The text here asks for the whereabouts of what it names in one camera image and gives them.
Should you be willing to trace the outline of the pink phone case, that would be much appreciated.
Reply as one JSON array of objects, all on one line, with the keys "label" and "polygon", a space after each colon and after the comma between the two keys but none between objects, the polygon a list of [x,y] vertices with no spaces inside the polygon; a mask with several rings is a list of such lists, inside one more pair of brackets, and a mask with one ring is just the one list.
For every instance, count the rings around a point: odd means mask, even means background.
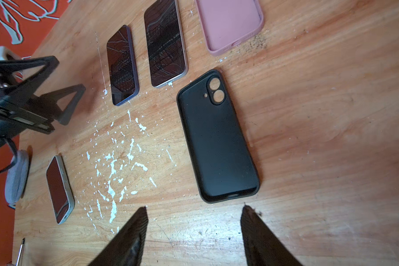
[{"label": "pink phone case", "polygon": [[196,1],[206,47],[215,57],[257,35],[264,26],[258,0]]}]

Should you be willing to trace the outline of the black phone case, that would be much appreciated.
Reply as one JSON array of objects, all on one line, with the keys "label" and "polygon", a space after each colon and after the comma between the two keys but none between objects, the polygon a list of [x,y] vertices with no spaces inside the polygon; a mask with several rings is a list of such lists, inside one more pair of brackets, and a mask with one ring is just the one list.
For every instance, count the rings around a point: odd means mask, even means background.
[{"label": "black phone case", "polygon": [[176,97],[199,195],[216,203],[256,194],[260,179],[222,74],[212,69]]}]

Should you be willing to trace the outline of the black phone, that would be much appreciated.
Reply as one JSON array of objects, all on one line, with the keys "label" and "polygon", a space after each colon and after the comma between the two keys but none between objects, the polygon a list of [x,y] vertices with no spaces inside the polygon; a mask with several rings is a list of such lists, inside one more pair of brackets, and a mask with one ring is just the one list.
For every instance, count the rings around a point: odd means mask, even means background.
[{"label": "black phone", "polygon": [[188,72],[178,2],[155,1],[145,11],[144,22],[151,85],[160,88]]},{"label": "black phone", "polygon": [[112,102],[120,106],[140,90],[131,29],[123,25],[107,42]]},{"label": "black phone", "polygon": [[74,196],[61,155],[50,161],[46,170],[54,216],[58,225],[63,224],[75,207]]}]

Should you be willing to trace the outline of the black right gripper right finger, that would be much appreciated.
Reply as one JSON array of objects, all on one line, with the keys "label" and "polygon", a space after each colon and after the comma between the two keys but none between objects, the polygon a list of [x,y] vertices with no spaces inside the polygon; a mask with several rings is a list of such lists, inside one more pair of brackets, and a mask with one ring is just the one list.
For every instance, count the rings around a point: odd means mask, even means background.
[{"label": "black right gripper right finger", "polygon": [[299,266],[301,263],[288,251],[258,216],[245,205],[240,226],[247,265],[249,266]]}]

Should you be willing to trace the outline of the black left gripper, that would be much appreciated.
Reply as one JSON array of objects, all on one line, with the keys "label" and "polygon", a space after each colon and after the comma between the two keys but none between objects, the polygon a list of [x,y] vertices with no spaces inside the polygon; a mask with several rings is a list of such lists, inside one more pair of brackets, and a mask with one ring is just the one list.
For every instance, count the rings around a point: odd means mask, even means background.
[{"label": "black left gripper", "polygon": [[[43,134],[55,131],[52,122],[68,125],[86,88],[83,84],[33,95],[58,67],[55,56],[0,61],[0,147],[26,129]],[[14,103],[12,100],[28,100]]]}]

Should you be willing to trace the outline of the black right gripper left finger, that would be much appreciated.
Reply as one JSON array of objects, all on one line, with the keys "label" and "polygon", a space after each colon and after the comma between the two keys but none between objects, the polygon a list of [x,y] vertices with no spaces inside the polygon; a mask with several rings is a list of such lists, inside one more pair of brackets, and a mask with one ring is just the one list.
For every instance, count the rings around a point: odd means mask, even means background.
[{"label": "black right gripper left finger", "polygon": [[139,208],[110,243],[90,262],[91,266],[139,266],[149,219]]}]

